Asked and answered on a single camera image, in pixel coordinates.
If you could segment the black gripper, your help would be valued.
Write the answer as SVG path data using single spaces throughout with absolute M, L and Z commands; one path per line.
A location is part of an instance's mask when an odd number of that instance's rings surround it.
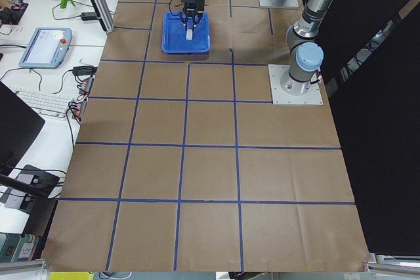
M 203 18 L 205 11 L 205 0 L 181 0 L 184 5 L 179 12 L 180 22 L 186 31 L 188 29 L 188 19 L 193 21 L 193 28 L 195 28 Z

